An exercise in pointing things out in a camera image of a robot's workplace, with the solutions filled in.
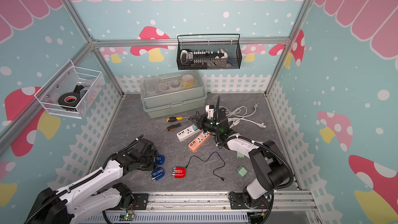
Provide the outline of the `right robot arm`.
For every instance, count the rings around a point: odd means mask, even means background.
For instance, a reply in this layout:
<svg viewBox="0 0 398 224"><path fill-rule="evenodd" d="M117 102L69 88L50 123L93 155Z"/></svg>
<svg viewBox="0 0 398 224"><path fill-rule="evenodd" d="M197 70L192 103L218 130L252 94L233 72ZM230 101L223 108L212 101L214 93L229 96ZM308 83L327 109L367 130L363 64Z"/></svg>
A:
<svg viewBox="0 0 398 224"><path fill-rule="evenodd" d="M239 152L251 162L255 179L242 193L229 194L231 206L271 208L275 191L291 186L294 173L275 142L255 141L233 130L234 126L240 121L245 121L248 116L239 115L239 110L231 112L216 103L207 105L205 114L196 114L190 120L203 133L213 136L218 148Z"/></svg>

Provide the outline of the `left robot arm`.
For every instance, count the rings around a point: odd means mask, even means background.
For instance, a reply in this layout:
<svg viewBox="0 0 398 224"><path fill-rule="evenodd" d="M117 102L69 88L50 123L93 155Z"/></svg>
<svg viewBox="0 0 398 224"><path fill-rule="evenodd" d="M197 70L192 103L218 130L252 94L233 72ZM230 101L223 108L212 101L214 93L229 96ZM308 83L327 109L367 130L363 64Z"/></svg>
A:
<svg viewBox="0 0 398 224"><path fill-rule="evenodd" d="M133 171L154 172L165 157L155 144L139 136L127 147L112 153L103 165L87 176L57 190L39 193L26 219L27 224L78 224L107 209L119 208L129 216L139 200L131 189L117 183L105 186Z"/></svg>

